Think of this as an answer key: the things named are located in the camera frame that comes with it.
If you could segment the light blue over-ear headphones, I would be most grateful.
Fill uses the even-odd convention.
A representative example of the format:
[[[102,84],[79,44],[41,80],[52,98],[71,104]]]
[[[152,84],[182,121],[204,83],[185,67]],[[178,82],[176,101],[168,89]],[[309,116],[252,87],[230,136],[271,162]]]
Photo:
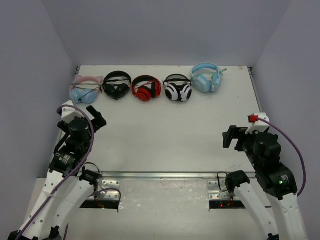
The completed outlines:
[[[223,73],[226,70],[213,63],[200,63],[192,68],[190,80],[198,91],[216,93],[221,87]]]

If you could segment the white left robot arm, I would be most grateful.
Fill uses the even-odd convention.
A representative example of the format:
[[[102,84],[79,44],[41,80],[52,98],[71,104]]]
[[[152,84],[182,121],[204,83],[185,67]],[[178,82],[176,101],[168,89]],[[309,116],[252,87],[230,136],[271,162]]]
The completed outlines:
[[[98,189],[99,171],[85,168],[95,133],[106,126],[102,114],[89,105],[90,119],[76,106],[58,108],[58,127],[65,133],[54,149],[46,180],[32,211],[22,226],[10,233],[10,240],[63,240],[69,221]]]

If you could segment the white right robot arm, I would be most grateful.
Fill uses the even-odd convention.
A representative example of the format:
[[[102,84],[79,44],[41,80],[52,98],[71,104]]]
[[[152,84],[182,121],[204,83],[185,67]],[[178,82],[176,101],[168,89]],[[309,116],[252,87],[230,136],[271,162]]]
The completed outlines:
[[[225,186],[249,212],[263,240],[306,240],[308,234],[298,205],[298,187],[292,171],[281,163],[278,135],[268,130],[248,133],[248,128],[231,125],[223,132],[223,148],[237,140],[235,150],[244,152],[255,178],[269,200],[272,213],[255,193],[246,173],[228,173]]]

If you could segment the pink blue cat-ear headphones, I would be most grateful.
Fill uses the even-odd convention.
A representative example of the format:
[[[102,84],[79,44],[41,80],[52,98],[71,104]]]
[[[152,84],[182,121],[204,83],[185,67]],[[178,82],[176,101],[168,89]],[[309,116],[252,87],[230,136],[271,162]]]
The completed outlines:
[[[92,104],[102,92],[103,76],[77,74],[69,88],[70,99],[76,104]]]

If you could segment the red black headphones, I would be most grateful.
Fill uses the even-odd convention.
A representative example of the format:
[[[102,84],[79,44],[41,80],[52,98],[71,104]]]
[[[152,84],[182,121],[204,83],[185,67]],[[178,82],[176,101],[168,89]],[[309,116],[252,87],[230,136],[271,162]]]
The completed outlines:
[[[161,82],[151,75],[136,77],[131,85],[132,94],[143,102],[157,98],[161,95]]]

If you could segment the white black headphones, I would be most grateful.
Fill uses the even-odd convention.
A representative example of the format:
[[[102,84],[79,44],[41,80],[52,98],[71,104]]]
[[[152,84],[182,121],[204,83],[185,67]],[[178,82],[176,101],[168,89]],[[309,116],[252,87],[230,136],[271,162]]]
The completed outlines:
[[[192,82],[183,74],[171,74],[164,81],[166,97],[175,102],[187,102],[192,95]]]

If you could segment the aluminium table edge rail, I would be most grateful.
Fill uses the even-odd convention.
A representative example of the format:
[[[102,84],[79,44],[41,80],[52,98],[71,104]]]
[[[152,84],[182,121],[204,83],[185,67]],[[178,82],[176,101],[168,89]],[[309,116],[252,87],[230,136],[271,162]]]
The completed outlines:
[[[105,178],[113,179],[214,179],[218,175],[229,174],[227,171],[213,172],[164,172],[164,171],[102,171]]]

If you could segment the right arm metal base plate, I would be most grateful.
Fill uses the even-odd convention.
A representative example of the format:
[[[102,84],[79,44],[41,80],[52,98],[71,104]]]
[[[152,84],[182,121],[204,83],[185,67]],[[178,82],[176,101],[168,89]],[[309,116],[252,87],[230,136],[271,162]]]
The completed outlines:
[[[210,210],[245,209],[244,204],[234,194],[225,191],[225,184],[217,179],[207,181]]]

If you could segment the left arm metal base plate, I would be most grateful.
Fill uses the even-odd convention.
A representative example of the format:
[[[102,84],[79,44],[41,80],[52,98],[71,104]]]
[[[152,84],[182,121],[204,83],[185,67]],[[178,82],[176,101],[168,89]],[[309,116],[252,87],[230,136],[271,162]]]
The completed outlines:
[[[103,178],[97,186],[97,193],[90,196],[81,209],[108,209],[119,210],[122,194],[121,182],[118,179]]]

